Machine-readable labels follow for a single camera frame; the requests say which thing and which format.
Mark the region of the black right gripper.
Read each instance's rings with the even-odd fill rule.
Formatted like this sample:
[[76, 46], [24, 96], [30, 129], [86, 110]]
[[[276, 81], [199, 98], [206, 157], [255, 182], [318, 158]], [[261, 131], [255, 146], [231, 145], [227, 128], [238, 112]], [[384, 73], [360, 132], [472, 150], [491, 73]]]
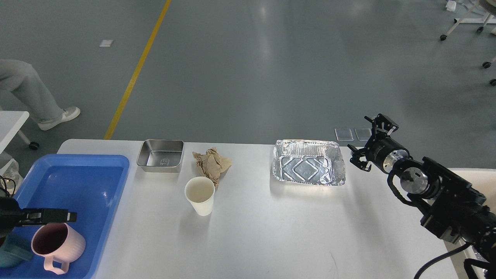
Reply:
[[364, 119], [372, 124], [371, 139], [360, 149], [347, 145], [351, 150], [350, 162], [365, 172], [370, 172], [373, 163], [388, 174], [398, 160], [410, 157], [409, 151], [390, 137], [399, 125], [384, 114], [377, 114], [373, 119], [365, 116]]

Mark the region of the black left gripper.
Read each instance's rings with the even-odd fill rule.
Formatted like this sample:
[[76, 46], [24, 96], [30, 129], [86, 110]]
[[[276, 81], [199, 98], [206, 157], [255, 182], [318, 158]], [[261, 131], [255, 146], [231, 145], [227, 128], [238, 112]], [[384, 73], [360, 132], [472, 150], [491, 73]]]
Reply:
[[76, 222], [77, 213], [59, 208], [24, 208], [11, 197], [0, 198], [0, 238], [6, 237], [15, 226], [44, 226]]

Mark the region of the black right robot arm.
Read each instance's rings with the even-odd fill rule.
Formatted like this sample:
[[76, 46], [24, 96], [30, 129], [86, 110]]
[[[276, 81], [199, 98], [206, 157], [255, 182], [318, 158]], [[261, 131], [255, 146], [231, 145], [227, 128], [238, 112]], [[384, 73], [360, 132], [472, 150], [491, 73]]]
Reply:
[[486, 279], [494, 279], [496, 217], [486, 197], [460, 177], [429, 157], [416, 161], [409, 150], [391, 138], [399, 126], [388, 116], [365, 116], [370, 122], [371, 135], [363, 148], [348, 145], [350, 162], [369, 172], [374, 164], [387, 175], [387, 184], [396, 198], [405, 205], [417, 208], [423, 217], [421, 226], [437, 238], [455, 243], [464, 240], [459, 248], [446, 252], [425, 263], [414, 275], [415, 279], [435, 263], [473, 247], [482, 260], [466, 258], [463, 268], [470, 279], [476, 279], [475, 268], [486, 271]]

